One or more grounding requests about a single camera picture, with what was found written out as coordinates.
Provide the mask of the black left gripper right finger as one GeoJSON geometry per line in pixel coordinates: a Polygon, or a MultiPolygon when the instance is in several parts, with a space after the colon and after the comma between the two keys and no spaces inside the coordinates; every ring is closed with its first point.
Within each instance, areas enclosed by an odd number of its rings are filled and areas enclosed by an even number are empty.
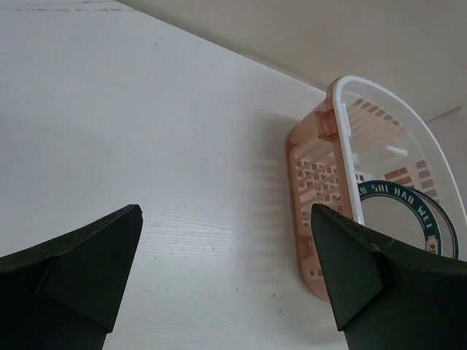
{"type": "Polygon", "coordinates": [[[431,254],[323,204],[312,233],[349,349],[465,349],[466,262],[431,254]]]}

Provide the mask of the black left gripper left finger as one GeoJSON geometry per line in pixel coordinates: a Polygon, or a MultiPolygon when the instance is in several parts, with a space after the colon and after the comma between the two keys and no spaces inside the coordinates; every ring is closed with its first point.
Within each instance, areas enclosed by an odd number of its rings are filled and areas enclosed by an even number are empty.
{"type": "Polygon", "coordinates": [[[2,349],[102,349],[142,232],[127,205],[1,258],[2,349]]]}

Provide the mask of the green rimmed white plate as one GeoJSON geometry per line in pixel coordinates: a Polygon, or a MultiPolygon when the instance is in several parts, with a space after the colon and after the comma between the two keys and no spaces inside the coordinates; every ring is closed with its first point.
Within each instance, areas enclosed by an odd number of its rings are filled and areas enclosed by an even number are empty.
{"type": "Polygon", "coordinates": [[[358,185],[366,227],[432,254],[442,253],[439,225],[414,190],[386,180],[358,185]]]}

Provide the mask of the red lettered white plate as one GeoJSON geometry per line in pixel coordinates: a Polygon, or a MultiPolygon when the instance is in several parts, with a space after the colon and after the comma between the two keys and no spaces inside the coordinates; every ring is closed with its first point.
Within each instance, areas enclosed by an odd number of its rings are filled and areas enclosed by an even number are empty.
{"type": "Polygon", "coordinates": [[[452,223],[452,220],[449,218],[446,211],[441,207],[441,205],[432,199],[432,197],[426,195],[425,193],[412,188],[412,191],[416,193],[431,209],[433,213],[438,228],[440,239],[438,240],[439,247],[438,252],[441,256],[449,257],[455,260],[459,259],[459,243],[458,236],[455,230],[455,226],[452,223]]]}

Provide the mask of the white pink dish rack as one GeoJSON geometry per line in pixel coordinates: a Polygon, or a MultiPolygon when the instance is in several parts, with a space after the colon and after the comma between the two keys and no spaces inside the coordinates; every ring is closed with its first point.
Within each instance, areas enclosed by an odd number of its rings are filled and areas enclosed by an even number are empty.
{"type": "Polygon", "coordinates": [[[328,293],[314,245],[312,206],[364,224],[358,185],[386,180],[415,188],[446,211],[466,258],[466,213],[447,159],[424,121],[398,96],[360,77],[335,80],[285,142],[296,257],[318,299],[328,293]]]}

